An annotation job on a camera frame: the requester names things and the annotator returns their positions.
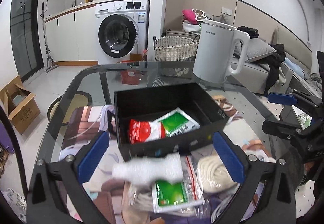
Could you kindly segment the white foam piece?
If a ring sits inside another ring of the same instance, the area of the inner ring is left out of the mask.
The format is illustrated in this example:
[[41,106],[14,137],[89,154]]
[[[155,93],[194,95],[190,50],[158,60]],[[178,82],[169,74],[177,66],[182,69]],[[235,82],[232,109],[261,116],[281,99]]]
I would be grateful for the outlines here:
[[175,184],[183,180],[181,158],[179,153],[168,154],[164,158],[133,158],[114,164],[112,177],[138,187],[148,187],[158,180]]

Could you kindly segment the red white snack packet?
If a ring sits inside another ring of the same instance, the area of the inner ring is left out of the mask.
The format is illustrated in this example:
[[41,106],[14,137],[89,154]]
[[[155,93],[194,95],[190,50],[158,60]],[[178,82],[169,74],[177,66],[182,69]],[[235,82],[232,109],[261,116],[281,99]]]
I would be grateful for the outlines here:
[[161,122],[130,120],[129,139],[131,144],[159,140],[165,137],[165,128]]

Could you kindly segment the green white medicine packet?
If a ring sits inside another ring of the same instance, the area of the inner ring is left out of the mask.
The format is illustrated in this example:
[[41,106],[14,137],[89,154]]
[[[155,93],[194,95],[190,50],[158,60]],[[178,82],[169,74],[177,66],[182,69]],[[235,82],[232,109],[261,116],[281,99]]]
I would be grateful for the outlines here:
[[175,184],[158,180],[152,186],[152,199],[156,214],[195,208],[205,202],[200,187],[191,180]]

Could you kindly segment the grey sofa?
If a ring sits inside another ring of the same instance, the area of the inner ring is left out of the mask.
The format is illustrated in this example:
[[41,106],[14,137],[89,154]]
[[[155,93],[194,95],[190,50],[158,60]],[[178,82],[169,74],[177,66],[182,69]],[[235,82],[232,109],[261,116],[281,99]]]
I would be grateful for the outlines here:
[[311,71],[312,52],[295,35],[276,27],[267,43],[257,29],[238,29],[250,36],[245,63],[234,77],[242,85],[262,95],[296,89],[320,96],[322,80],[317,72]]

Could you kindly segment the black clothing on sofa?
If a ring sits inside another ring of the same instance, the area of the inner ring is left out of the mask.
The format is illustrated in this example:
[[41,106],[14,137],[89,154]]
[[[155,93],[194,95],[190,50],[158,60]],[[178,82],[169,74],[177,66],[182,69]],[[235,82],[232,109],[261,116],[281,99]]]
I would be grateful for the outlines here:
[[[240,26],[237,28],[239,31],[247,33],[250,39],[259,38],[257,29],[250,28],[247,26]],[[270,88],[278,81],[280,75],[280,67],[282,62],[285,61],[286,53],[283,44],[269,44],[276,52],[264,59],[252,62],[256,64],[263,64],[266,66],[268,76],[266,78],[264,95],[268,95]]]

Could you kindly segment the anime print desk mat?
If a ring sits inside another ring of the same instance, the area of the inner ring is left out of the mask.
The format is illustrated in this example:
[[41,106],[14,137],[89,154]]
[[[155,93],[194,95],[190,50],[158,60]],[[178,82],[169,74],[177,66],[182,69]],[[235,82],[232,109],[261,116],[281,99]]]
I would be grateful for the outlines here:
[[64,119],[60,159],[75,155],[99,131],[109,146],[83,184],[111,223],[212,223],[239,188],[213,146],[188,155],[125,161],[117,145],[114,107],[78,104]]

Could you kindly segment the grey cushion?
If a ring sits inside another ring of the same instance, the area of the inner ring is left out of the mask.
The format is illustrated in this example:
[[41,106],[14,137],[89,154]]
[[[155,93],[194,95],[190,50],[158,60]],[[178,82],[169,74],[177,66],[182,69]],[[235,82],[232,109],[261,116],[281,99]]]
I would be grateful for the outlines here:
[[245,62],[252,63],[264,59],[274,54],[275,52],[276,50],[272,48],[269,44],[264,42],[262,39],[250,39],[248,50],[245,56]]

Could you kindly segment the white electric kettle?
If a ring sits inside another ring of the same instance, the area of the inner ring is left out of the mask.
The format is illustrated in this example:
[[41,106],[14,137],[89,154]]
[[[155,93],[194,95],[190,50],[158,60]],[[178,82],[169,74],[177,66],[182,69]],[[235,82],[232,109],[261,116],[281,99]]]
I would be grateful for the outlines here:
[[[193,73],[197,78],[215,84],[225,82],[227,76],[238,74],[244,65],[250,36],[236,27],[205,19],[195,57]],[[241,43],[237,67],[231,67],[236,43]]]

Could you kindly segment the black open storage box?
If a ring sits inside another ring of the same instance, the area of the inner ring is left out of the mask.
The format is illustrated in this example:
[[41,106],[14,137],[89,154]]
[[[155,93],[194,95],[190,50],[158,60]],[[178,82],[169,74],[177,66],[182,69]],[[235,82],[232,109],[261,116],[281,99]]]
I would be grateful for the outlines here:
[[[221,132],[228,115],[196,83],[147,87],[114,93],[117,143],[124,161],[135,157],[164,157],[170,153],[188,154],[211,144],[212,135]],[[132,143],[130,122],[158,122],[165,137]]]

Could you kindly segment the brown cardboard box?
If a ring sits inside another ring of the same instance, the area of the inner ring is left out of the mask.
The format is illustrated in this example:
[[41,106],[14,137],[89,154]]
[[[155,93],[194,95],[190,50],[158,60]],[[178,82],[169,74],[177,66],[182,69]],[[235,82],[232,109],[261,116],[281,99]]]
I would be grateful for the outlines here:
[[40,114],[35,97],[35,93],[24,87],[19,75],[1,89],[1,102],[4,105],[4,111],[21,135]]

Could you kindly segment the pink plush pile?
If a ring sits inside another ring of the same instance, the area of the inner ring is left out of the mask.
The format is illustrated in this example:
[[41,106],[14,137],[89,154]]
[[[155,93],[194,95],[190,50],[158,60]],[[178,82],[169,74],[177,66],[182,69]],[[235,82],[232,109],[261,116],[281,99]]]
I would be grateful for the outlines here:
[[201,24],[204,20],[211,19],[211,16],[200,9],[184,9],[182,10],[183,23],[182,28],[186,33],[199,35],[201,32]]

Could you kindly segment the white wicker basket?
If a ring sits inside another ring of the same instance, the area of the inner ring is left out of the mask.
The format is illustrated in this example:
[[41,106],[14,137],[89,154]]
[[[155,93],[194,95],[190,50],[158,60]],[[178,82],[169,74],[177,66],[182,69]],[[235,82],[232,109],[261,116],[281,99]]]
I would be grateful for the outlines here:
[[157,61],[186,61],[193,59],[199,44],[195,38],[181,36],[153,37],[153,49]]

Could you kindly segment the white kitchen cabinet counter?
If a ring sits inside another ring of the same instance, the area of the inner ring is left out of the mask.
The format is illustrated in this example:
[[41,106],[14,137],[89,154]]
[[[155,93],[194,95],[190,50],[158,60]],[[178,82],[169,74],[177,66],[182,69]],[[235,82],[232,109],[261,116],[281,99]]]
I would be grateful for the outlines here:
[[54,61],[68,65],[98,64],[98,29],[94,13],[97,4],[111,1],[118,0],[85,4],[45,20],[47,42]]

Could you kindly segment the white front-load washing machine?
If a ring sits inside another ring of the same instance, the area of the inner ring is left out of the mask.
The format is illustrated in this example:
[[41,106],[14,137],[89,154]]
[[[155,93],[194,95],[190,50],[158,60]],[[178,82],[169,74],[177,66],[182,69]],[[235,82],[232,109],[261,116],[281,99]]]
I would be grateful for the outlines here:
[[149,0],[96,5],[97,61],[100,65],[140,61],[147,48]]

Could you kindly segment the dark glass door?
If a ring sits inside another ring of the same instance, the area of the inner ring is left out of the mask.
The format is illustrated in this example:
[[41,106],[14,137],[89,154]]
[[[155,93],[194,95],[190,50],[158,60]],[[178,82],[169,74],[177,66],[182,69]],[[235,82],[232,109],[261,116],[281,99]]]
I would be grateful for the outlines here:
[[19,76],[26,81],[44,67],[38,34],[38,0],[12,0],[11,43]]

